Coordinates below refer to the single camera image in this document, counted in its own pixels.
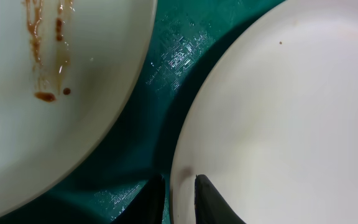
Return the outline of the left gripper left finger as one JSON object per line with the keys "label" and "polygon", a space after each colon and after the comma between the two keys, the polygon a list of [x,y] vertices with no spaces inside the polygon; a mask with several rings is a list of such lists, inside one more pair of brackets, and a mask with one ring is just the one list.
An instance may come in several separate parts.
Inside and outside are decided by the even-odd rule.
{"label": "left gripper left finger", "polygon": [[161,224],[165,204],[165,179],[153,176],[111,224]]}

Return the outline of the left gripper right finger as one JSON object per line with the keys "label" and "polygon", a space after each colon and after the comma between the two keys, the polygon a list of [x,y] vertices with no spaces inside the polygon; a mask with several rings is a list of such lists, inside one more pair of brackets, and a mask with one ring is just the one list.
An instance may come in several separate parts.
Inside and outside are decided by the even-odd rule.
{"label": "left gripper right finger", "polygon": [[204,174],[195,179],[196,224],[246,224]]}

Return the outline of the large white plate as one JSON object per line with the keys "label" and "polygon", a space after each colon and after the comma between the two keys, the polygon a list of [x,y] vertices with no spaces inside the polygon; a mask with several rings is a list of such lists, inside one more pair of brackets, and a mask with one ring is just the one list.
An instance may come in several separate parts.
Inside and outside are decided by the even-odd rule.
{"label": "large white plate", "polygon": [[201,175],[246,223],[358,223],[358,1],[284,1],[226,50],[178,138],[173,223]]}

